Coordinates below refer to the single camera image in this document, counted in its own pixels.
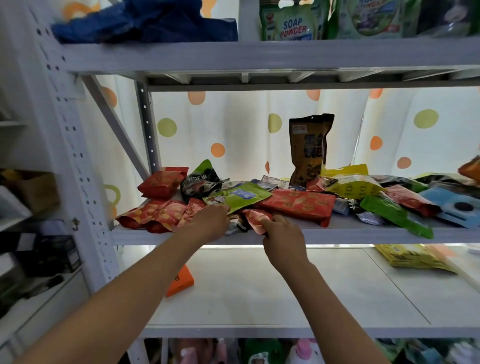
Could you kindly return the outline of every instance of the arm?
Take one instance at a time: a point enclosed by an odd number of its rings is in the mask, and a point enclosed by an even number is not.
[[[140,335],[181,267],[227,231],[229,206],[207,206],[139,262],[95,293],[16,364],[117,363]]]
[[[280,215],[262,223],[269,236],[264,239],[268,259],[297,298],[326,364],[388,364],[309,262],[301,229]]]

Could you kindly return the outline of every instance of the person's right hand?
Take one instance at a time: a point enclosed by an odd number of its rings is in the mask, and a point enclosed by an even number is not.
[[[281,215],[274,215],[273,221],[264,218],[261,222],[268,232],[264,238],[265,253],[280,274],[309,263],[305,238],[298,225]]]

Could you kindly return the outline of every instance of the pink bottle cap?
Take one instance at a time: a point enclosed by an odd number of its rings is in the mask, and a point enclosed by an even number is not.
[[[312,356],[312,348],[310,347],[310,340],[299,339],[295,347],[295,351],[300,359],[309,360]]]

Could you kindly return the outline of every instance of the blue fabric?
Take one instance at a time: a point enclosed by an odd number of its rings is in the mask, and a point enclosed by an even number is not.
[[[235,19],[203,18],[201,7],[202,0],[124,0],[52,32],[60,43],[238,41]]]

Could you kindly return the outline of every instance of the green dot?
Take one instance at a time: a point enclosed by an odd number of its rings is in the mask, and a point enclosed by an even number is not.
[[[417,128],[428,129],[434,126],[438,121],[438,112],[432,109],[426,109],[418,112],[413,119]]]
[[[158,132],[167,138],[174,136],[177,132],[177,125],[169,118],[160,119],[156,127]]]
[[[282,128],[282,119],[277,114],[268,115],[268,131],[276,133]]]

